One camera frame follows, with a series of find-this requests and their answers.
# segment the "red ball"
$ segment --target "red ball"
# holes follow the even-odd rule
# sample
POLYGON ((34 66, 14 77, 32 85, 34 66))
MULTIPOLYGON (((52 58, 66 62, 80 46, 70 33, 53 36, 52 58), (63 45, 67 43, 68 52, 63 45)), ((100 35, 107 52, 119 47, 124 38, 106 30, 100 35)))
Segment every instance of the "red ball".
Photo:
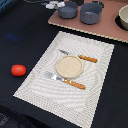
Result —
POLYGON ((14 76, 23 76, 26 73, 26 67, 23 65, 13 65, 11 69, 11 73, 14 76))

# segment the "beige plate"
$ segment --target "beige plate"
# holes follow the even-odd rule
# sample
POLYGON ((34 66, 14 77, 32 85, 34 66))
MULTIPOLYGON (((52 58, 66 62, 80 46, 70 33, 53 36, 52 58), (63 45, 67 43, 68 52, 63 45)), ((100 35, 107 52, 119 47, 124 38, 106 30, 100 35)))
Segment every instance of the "beige plate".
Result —
POLYGON ((64 78, 74 78, 83 72, 83 63, 76 56, 66 55, 57 61, 56 70, 64 78))

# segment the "black fabric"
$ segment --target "black fabric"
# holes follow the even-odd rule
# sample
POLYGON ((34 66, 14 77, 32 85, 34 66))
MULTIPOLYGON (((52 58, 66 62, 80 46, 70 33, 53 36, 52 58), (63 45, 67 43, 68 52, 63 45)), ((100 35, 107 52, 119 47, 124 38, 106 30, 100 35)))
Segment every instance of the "black fabric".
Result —
POLYGON ((20 1, 0 16, 0 105, 26 114, 52 128, 79 128, 52 113, 13 97, 59 31, 114 44, 91 128, 128 126, 128 44, 48 24, 55 10, 40 3, 20 1), (14 77, 14 64, 26 66, 27 73, 14 77))

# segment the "knife blade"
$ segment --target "knife blade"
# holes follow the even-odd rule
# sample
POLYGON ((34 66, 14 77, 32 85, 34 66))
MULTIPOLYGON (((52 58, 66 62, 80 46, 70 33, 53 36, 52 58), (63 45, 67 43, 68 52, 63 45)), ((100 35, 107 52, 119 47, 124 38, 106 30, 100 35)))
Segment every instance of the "knife blade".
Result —
MULTIPOLYGON (((69 53, 67 51, 64 51, 64 50, 61 50, 61 49, 58 49, 61 53, 63 54, 66 54, 66 55, 75 55, 76 54, 73 54, 73 53, 69 53)), ((94 62, 96 63, 98 60, 95 59, 95 58, 91 58, 91 57, 87 57, 87 56, 83 56, 83 55, 77 55, 80 59, 83 59, 83 60, 87 60, 87 61, 91 61, 91 62, 94 62)))

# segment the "gray pot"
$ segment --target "gray pot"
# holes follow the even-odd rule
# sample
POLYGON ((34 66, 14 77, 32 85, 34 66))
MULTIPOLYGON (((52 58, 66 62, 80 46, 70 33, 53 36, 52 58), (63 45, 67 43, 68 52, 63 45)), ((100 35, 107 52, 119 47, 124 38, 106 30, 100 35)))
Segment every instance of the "gray pot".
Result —
POLYGON ((80 9, 80 20, 85 24, 95 24, 100 21, 102 6, 97 3, 85 3, 80 9))
POLYGON ((75 2, 65 1, 64 7, 58 8, 58 14, 64 19, 72 19, 77 16, 78 5, 75 2))

